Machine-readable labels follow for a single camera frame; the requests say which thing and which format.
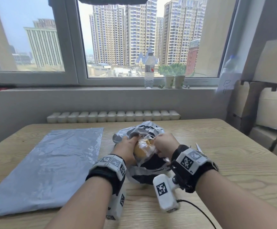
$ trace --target black cable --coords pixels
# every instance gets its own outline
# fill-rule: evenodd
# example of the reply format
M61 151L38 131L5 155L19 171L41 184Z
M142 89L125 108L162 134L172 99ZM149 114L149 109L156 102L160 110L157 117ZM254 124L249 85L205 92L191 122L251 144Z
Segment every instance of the black cable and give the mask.
M213 224L212 220L211 220L200 208L198 208L195 204L193 204L193 203L191 203L191 202L189 202L189 201L187 201L187 200L183 200L183 199L178 199L177 202L187 202L187 203L189 203L190 205L193 205L195 208L197 208L199 211L201 211L202 214L204 214L204 216L208 218L208 220L211 222L211 224L213 225L213 227L214 227L215 229L217 229L217 228L215 227L215 225Z

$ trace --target table surface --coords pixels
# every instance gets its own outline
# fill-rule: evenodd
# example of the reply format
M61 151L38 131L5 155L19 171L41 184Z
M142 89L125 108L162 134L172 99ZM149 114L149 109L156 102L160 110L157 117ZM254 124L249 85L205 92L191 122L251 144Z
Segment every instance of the table surface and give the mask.
M0 182L18 163L53 129L104 127L99 157L112 151L112 136L122 128L139 122L86 123L86 124L37 124L29 125L0 143ZM174 134L181 144L196 147L210 157L222 175L277 207L277 156L219 119L158 121L166 132ZM109 228L212 228L196 208L181 203L181 209L162 213L153 186L141 187L125 181L127 197L122 218L106 220ZM177 197L200 207L221 228L196 193L188 194L178 189ZM0 228L44 228L57 209L29 212L0 218Z

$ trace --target paper note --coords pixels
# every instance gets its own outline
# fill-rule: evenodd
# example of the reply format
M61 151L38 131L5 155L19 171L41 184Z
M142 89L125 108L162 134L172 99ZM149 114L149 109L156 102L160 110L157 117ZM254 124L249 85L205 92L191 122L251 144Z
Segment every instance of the paper note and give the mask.
M228 90L233 90L237 80L241 78L241 73L222 73L216 93L225 94Z

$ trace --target silver plastic bag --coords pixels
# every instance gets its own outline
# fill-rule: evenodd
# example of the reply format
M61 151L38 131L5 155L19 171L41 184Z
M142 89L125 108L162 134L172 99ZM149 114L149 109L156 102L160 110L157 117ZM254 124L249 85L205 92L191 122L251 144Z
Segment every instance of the silver plastic bag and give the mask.
M62 207L97 161L103 128L52 130L0 183L0 216Z
M152 139L157 135L164 133L164 129L151 121L146 121L138 126L124 128L113 135L113 142L118 144L124 136L132 138L133 136L140 135L138 143L144 144L146 139ZM150 184L152 185L153 178L159 174L166 174L169 170L169 162L160 158L156 154L155 148L149 148L145 152L144 158L135 156L137 166L130 166L127 169L126 176L129 181L133 183Z

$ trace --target label on bottle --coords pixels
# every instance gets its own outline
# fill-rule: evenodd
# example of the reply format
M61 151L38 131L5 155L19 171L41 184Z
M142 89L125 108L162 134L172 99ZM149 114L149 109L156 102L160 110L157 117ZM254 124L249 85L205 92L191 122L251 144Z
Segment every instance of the label on bottle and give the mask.
M145 72L152 72L152 73L154 73L154 66L145 65Z

